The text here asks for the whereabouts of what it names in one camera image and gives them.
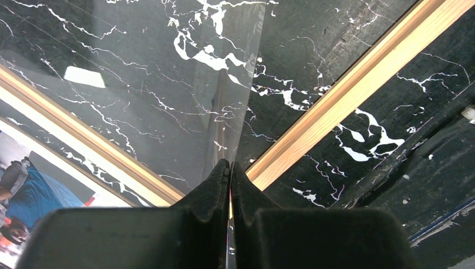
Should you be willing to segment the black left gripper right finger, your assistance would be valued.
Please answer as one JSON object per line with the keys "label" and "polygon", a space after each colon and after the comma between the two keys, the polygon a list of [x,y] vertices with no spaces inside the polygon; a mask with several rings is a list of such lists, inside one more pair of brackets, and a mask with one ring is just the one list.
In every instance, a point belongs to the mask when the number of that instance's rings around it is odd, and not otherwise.
{"label": "black left gripper right finger", "polygon": [[399,221],[382,210],[281,207],[233,164],[237,268],[418,268]]}

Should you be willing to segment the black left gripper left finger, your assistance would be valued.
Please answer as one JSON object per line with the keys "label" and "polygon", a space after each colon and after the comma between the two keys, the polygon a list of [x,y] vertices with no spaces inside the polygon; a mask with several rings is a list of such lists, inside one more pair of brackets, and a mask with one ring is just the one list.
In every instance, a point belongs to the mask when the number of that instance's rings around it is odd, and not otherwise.
{"label": "black left gripper left finger", "polygon": [[170,207],[83,208],[48,215],[18,268],[225,268],[230,164],[221,159]]}

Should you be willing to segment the colour street photo print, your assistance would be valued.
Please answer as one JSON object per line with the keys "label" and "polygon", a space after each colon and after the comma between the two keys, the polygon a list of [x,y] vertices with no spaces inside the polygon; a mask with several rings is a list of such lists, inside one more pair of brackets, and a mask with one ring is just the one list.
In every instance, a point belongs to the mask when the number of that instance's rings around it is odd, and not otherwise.
{"label": "colour street photo print", "polygon": [[117,211],[130,206],[77,168],[6,122],[1,134],[12,160],[1,177],[11,191],[2,200],[2,268],[122,268],[128,240]]}

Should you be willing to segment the clear plastic cover sheet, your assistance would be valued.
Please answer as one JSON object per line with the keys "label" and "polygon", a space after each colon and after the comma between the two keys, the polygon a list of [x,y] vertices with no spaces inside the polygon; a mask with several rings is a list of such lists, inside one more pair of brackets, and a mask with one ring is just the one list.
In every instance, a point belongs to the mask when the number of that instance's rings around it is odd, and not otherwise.
{"label": "clear plastic cover sheet", "polygon": [[2,1],[1,64],[183,193],[234,161],[270,1]]}

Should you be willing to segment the light wooden picture frame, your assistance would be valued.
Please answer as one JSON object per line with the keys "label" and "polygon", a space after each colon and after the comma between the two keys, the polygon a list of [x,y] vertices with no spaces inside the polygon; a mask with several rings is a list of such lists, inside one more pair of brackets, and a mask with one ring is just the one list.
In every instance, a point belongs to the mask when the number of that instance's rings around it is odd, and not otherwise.
{"label": "light wooden picture frame", "polygon": [[[473,1],[418,1],[247,170],[249,179],[259,189],[270,186],[473,6]],[[153,205],[170,206],[183,197],[172,185],[4,67],[1,97],[17,105],[26,116],[55,127],[60,137],[70,137],[81,153],[135,187]]]}

